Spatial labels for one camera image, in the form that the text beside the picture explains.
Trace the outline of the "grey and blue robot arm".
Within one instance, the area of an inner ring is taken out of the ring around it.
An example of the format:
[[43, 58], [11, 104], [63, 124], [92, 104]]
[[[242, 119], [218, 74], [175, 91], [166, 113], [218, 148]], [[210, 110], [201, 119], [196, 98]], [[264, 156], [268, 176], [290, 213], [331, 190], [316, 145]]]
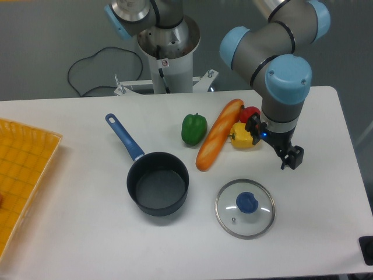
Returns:
[[[330, 14], [319, 1], [256, 1], [268, 23], [258, 31], [239, 26], [222, 39], [224, 63], [262, 98], [261, 112], [246, 121], [253, 142], [265, 141], [283, 167], [297, 168], [304, 151], [291, 144], [311, 86], [309, 63], [296, 49], [324, 36]], [[192, 54], [199, 28], [184, 13], [182, 1], [112, 1], [104, 8], [122, 39], [136, 37], [148, 56], [155, 93], [184, 93], [193, 88]]]

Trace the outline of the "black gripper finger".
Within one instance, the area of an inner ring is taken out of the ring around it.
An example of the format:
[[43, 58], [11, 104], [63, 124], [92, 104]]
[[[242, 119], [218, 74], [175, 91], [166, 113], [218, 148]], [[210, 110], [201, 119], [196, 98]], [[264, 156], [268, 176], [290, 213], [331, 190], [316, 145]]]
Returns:
[[295, 170], [303, 161], [304, 149], [300, 146], [290, 145], [283, 155], [281, 155], [281, 169], [289, 167]]
[[261, 121], [258, 113], [254, 113], [248, 118], [245, 130], [250, 133], [253, 145], [258, 144], [266, 137], [266, 123]]

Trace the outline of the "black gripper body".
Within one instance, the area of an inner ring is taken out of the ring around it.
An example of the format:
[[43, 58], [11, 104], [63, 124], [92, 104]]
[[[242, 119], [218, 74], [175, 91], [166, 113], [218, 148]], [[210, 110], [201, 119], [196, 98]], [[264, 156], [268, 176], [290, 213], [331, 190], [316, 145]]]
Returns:
[[278, 157], [285, 158], [290, 150], [293, 134], [294, 129], [284, 133], [276, 133], [264, 129], [259, 132], [259, 137], [275, 150]]

